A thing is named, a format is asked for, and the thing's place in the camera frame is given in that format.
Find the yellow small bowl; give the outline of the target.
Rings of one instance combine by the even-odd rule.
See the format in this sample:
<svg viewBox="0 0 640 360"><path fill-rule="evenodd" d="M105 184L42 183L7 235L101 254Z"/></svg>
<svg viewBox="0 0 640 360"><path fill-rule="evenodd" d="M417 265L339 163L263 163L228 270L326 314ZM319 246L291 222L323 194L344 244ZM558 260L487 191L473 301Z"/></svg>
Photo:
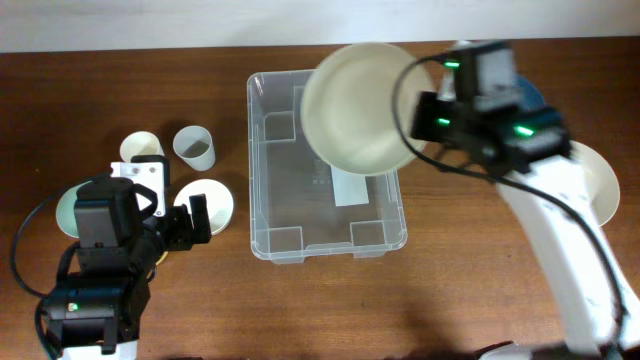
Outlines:
<svg viewBox="0 0 640 360"><path fill-rule="evenodd" d="M160 265L166 259L167 255L168 255L168 251L163 252L160 258L156 260L155 262L156 266Z"/></svg>

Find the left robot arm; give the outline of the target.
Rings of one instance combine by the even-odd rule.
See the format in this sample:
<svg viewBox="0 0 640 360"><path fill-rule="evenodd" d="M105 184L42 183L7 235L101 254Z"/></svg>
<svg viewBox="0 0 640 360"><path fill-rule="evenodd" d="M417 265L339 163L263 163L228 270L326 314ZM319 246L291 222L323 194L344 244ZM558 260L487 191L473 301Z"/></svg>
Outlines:
<svg viewBox="0 0 640 360"><path fill-rule="evenodd" d="M211 239L207 199L155 214L157 194L132 180L105 177L77 191L78 242L61 257L54 288L39 302L36 333L51 359L133 359L149 282L169 251Z"/></svg>

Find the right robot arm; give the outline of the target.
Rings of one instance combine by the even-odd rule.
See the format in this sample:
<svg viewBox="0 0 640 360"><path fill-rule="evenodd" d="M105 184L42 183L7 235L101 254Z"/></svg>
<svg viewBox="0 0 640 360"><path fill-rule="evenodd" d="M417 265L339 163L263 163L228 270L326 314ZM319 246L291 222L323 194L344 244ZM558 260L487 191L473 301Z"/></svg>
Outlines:
<svg viewBox="0 0 640 360"><path fill-rule="evenodd" d="M468 162L456 173L496 186L531 244L565 331L559 346L499 345L486 357L637 358L639 299L598 224L561 114L524 105L504 41L458 45L434 62L449 71L453 93L422 93L403 141L462 151Z"/></svg>

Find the dark blue large bowl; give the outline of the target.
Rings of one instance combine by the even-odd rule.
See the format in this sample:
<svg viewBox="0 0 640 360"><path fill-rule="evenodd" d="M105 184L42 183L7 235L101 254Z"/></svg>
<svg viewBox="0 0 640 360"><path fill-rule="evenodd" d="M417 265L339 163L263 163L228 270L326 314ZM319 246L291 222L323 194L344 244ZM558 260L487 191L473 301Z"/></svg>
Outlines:
<svg viewBox="0 0 640 360"><path fill-rule="evenodd" d="M517 82L521 88L520 106L525 111L533 111L546 105L541 92L524 76L519 75Z"/></svg>

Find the mint green small bowl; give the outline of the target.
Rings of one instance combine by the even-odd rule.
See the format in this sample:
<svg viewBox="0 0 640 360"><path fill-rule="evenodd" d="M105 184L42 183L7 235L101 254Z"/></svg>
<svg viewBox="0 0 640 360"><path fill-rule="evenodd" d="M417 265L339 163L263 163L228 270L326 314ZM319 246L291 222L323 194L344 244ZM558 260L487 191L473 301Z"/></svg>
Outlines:
<svg viewBox="0 0 640 360"><path fill-rule="evenodd" d="M79 237L74 207L77 200L77 191L83 185L86 185L86 182L80 183L66 190L56 206L57 225L64 234L72 238Z"/></svg>

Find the white small bowl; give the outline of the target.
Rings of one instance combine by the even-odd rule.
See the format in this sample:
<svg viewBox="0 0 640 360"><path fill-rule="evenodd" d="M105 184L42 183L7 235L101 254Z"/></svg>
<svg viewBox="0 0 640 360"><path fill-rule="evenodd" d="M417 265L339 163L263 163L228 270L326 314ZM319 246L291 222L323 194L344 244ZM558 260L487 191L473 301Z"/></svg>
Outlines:
<svg viewBox="0 0 640 360"><path fill-rule="evenodd" d="M234 199L230 190L223 183L216 180L196 180L178 192L173 205L186 205L188 212L192 213L189 197L193 195L206 196L211 234L217 235L222 232L231 222L234 211Z"/></svg>

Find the cream large bowl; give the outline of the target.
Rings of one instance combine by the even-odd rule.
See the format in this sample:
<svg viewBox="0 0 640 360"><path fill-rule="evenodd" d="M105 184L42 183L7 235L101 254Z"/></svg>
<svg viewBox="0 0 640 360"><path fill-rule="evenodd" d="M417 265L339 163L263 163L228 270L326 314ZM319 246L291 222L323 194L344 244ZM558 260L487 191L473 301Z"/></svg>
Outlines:
<svg viewBox="0 0 640 360"><path fill-rule="evenodd" d="M589 146L572 141L572 155L582 165L591 207L600 226L616 214L621 191L618 178L611 165Z"/></svg>
<svg viewBox="0 0 640 360"><path fill-rule="evenodd" d="M423 92L435 90L422 67L411 70L399 91L402 70L415 61L387 43L345 46L312 72L301 102L301 127L320 159L347 173L377 176L416 158L402 142Z"/></svg>

